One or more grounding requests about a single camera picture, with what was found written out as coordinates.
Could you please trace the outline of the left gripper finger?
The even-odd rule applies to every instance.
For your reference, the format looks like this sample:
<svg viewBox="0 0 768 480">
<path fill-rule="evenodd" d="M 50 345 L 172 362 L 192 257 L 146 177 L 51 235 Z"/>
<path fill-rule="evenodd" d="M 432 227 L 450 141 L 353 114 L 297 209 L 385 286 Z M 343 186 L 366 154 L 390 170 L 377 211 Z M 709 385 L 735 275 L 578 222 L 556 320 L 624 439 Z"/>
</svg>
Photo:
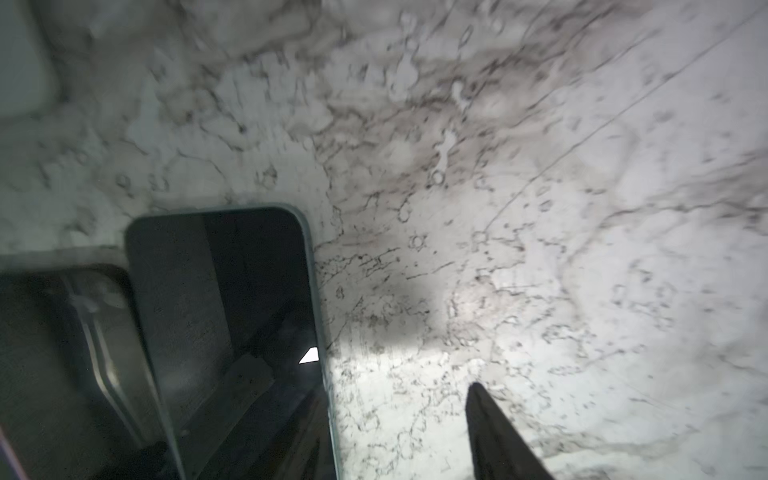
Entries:
<svg viewBox="0 0 768 480">
<path fill-rule="evenodd" d="M 479 382 L 468 388 L 465 413 L 475 479 L 554 479 Z"/>
</svg>

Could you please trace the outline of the black phone grey stand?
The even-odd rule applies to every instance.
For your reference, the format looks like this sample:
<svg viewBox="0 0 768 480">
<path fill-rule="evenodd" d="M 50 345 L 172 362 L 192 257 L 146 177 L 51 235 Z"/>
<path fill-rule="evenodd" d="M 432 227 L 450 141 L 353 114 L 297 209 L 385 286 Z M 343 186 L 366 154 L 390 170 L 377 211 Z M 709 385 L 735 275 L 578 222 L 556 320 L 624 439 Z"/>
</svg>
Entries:
<svg viewBox="0 0 768 480">
<path fill-rule="evenodd" d="M 124 271 L 2 274 L 1 475 L 179 477 Z"/>
</svg>

